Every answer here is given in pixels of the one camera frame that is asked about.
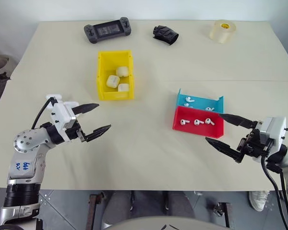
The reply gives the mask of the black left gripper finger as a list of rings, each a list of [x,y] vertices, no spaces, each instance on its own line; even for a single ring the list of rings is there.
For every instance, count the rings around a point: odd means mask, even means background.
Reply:
[[[100,127],[98,129],[95,129],[93,131],[93,133],[89,134],[89,135],[85,135],[84,136],[84,140],[86,142],[90,142],[96,138],[99,138],[100,136],[102,136],[105,132],[107,132],[109,129],[111,128],[111,125],[106,125],[103,127]]]
[[[85,114],[97,108],[98,106],[99,104],[97,103],[89,103],[89,104],[87,103],[87,104],[82,104],[82,105],[72,108],[72,111],[75,115]]]

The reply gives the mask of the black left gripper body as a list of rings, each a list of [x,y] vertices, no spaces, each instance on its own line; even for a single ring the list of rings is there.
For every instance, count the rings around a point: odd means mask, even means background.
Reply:
[[[71,128],[66,129],[65,133],[70,140],[78,138],[81,142],[86,141],[86,135],[82,131],[80,124],[73,124]]]

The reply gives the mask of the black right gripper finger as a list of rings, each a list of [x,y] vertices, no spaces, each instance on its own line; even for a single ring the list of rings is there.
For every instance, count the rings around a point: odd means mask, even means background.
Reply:
[[[232,125],[241,126],[246,129],[254,129],[257,126],[257,121],[251,121],[238,115],[219,114],[219,116]]]
[[[205,137],[205,140],[219,152],[231,157],[236,163],[241,163],[243,154],[232,149],[230,145],[225,144],[217,139]]]

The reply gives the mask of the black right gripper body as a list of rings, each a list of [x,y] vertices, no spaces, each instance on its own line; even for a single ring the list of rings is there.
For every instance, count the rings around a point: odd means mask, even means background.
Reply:
[[[242,138],[237,150],[245,155],[258,158],[259,156],[268,157],[275,141],[267,134],[261,134],[264,127],[263,121],[243,121],[239,124],[251,132]]]

